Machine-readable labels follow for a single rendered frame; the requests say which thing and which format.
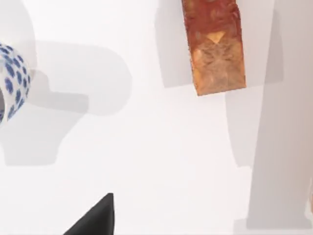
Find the white cup with blue spots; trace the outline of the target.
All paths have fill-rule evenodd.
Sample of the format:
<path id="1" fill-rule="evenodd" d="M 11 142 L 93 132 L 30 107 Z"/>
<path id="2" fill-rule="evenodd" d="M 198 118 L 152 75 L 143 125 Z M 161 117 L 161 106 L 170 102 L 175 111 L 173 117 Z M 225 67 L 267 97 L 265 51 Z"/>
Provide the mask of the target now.
<path id="1" fill-rule="evenodd" d="M 30 87 L 31 73 L 25 58 L 13 47 L 0 43 L 0 125 L 24 105 Z"/>

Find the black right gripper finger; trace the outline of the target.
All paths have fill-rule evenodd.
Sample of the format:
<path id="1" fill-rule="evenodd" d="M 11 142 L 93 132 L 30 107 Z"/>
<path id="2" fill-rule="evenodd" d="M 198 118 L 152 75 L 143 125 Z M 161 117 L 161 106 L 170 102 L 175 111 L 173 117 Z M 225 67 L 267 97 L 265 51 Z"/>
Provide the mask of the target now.
<path id="1" fill-rule="evenodd" d="M 106 194 L 63 235 L 114 235 L 114 197 Z"/>

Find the brown bread loaf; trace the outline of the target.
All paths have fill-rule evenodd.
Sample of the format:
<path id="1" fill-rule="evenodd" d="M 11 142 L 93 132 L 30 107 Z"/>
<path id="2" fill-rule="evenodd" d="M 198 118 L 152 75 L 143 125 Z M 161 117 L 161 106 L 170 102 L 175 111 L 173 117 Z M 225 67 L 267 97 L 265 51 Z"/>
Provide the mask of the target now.
<path id="1" fill-rule="evenodd" d="M 181 0 L 197 95 L 246 88 L 236 0 Z"/>

